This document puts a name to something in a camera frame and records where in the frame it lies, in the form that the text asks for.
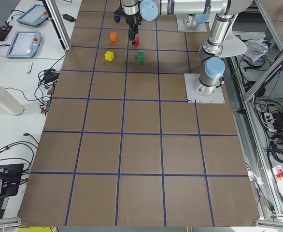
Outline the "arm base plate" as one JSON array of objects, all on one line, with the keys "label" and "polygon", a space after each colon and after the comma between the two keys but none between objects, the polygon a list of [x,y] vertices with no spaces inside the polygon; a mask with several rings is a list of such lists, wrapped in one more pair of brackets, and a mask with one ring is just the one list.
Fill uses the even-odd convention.
[{"label": "arm base plate", "polygon": [[188,103],[206,103],[206,104],[224,104],[225,99],[220,79],[216,80],[216,84],[207,87],[200,82],[199,73],[185,73],[184,82]]},{"label": "arm base plate", "polygon": [[176,15],[178,31],[205,33],[207,31],[205,23],[209,17],[208,14],[178,14]]}]

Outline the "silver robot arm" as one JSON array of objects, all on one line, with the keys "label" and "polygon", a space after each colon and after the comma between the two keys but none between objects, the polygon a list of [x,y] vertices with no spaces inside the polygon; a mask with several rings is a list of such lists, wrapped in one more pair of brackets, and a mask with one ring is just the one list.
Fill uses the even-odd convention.
[{"label": "silver robot arm", "polygon": [[113,18],[116,23],[121,18],[126,20],[129,40],[136,44],[135,37],[143,20],[175,15],[180,31],[205,32],[205,24],[212,17],[207,41],[199,49],[202,72],[193,84],[197,94],[210,96],[219,88],[218,81],[225,71],[222,53],[226,38],[232,35],[238,14],[251,4],[250,0],[122,0]]}]

